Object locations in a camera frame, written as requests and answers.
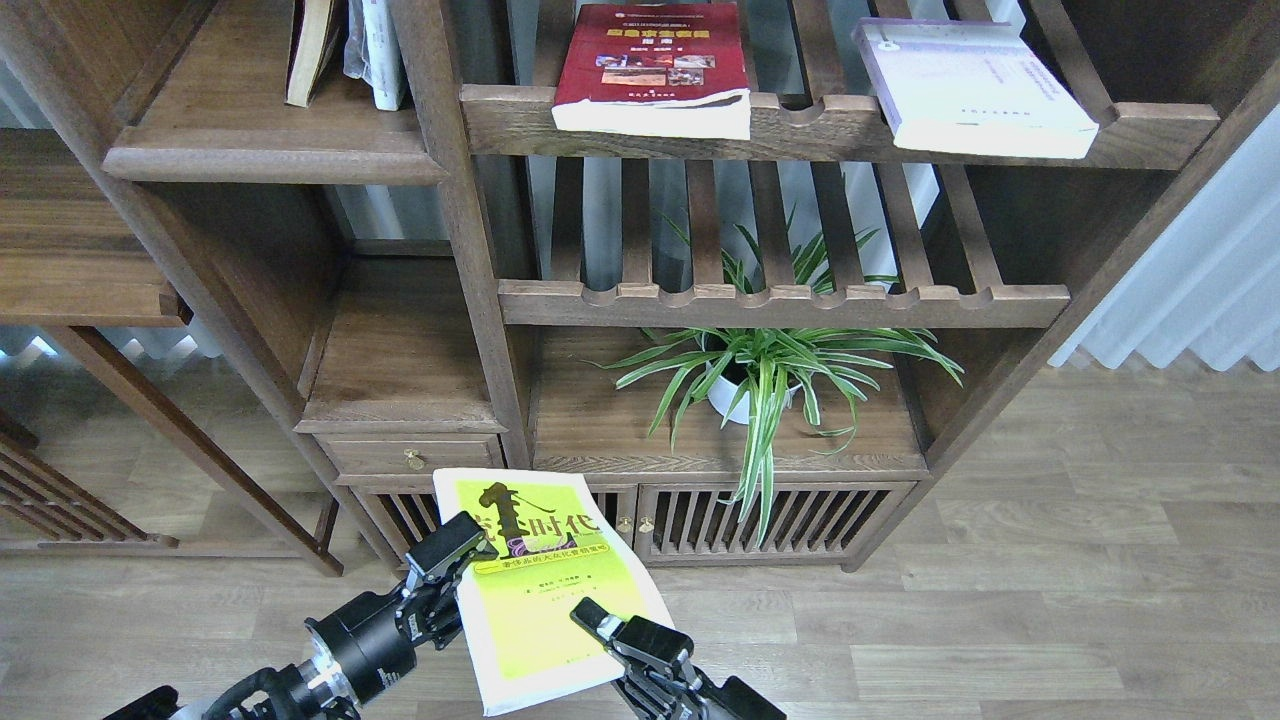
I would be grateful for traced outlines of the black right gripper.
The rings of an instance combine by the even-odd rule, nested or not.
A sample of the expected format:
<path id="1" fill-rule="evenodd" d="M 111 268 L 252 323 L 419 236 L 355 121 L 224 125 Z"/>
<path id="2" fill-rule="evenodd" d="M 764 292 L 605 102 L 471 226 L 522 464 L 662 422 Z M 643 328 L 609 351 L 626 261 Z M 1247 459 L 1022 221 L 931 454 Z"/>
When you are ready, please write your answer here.
<path id="1" fill-rule="evenodd" d="M 612 685 L 639 719 L 785 719 L 786 714 L 737 676 L 723 685 L 691 662 L 692 639 L 641 616 L 623 620 L 584 597 L 570 611 L 623 666 Z"/>

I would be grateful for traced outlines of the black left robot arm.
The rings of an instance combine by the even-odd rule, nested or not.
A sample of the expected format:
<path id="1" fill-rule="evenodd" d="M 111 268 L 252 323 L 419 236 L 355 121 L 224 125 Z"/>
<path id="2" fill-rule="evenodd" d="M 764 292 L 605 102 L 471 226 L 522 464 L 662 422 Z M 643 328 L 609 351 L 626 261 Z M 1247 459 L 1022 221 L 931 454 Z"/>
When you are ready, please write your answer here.
<path id="1" fill-rule="evenodd" d="M 160 685 L 113 719 L 357 719 L 358 711 L 416 666 L 424 643 L 444 650 L 461 630 L 456 588 L 475 560 L 497 559 L 485 530 L 460 512 L 406 555 L 407 577 L 393 591 L 366 591 L 305 625 L 314 656 L 262 667 L 212 700 L 182 706 Z"/>

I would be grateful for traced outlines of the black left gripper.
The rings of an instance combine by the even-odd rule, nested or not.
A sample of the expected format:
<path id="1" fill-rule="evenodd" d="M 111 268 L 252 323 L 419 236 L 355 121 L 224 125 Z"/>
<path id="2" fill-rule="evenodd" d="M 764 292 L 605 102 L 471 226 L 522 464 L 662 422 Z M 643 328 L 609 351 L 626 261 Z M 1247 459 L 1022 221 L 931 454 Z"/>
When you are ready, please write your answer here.
<path id="1" fill-rule="evenodd" d="M 364 707 L 416 667 L 417 647 L 444 650 L 461 632 L 457 580 L 472 561 L 498 556 L 462 511 L 407 552 L 404 584 L 385 594 L 366 591 L 320 620 L 306 619 L 315 653 L 303 665 L 303 705 Z"/>

